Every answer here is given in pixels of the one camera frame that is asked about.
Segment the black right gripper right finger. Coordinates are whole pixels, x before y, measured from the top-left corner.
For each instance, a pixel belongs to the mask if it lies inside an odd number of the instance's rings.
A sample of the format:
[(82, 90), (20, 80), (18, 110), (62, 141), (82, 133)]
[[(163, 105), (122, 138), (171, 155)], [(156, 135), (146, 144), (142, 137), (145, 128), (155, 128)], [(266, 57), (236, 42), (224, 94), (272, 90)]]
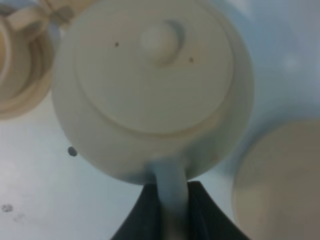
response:
[(199, 181), (188, 183), (188, 238), (190, 240), (247, 240)]

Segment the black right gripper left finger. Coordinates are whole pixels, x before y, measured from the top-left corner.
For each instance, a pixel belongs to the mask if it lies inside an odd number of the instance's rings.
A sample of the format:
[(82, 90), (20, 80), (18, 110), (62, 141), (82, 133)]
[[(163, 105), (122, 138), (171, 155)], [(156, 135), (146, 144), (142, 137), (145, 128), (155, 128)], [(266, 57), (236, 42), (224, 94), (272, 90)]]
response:
[(146, 184), (113, 240), (161, 240), (162, 212), (157, 186)]

